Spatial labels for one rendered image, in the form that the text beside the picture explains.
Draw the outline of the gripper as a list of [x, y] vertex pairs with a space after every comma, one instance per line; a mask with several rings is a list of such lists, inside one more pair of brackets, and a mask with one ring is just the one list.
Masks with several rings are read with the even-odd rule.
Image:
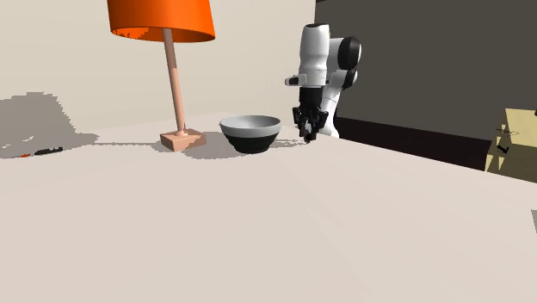
[[311, 142], [317, 138], [318, 132], [324, 127], [329, 113], [320, 110], [322, 87], [301, 87], [299, 89], [299, 106], [293, 108], [293, 120], [299, 129], [299, 136]]

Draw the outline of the black and orange pen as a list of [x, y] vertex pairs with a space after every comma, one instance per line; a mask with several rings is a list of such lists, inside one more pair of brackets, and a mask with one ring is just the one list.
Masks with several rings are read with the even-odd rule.
[[29, 158], [29, 157], [34, 157], [34, 156], [43, 156], [43, 155], [47, 155], [47, 154], [53, 154], [53, 153], [57, 153], [57, 152], [62, 152], [63, 150], [64, 150], [64, 148], [62, 146], [53, 147], [53, 148], [47, 148], [47, 149], [41, 149], [41, 150], [35, 151], [33, 153], [22, 154], [21, 156], [19, 156], [19, 158]]

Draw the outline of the yellow wooden cabinet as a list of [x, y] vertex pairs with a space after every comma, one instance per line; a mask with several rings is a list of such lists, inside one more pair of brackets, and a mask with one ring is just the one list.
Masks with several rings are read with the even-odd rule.
[[503, 111], [486, 155], [485, 171], [537, 183], [537, 109]]

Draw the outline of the grey and black bowl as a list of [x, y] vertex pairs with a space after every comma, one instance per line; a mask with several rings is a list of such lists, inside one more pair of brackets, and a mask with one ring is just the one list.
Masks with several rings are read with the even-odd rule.
[[250, 114], [224, 118], [219, 123], [222, 133], [237, 152], [265, 152], [281, 130], [281, 120], [267, 115]]

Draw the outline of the orange shade table lamp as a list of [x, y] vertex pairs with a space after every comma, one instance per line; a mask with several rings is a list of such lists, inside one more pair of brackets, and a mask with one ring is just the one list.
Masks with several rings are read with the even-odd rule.
[[205, 145], [204, 133], [186, 127], [175, 44], [215, 39], [210, 0], [107, 0], [112, 34], [164, 44], [177, 129], [160, 135], [173, 152]]

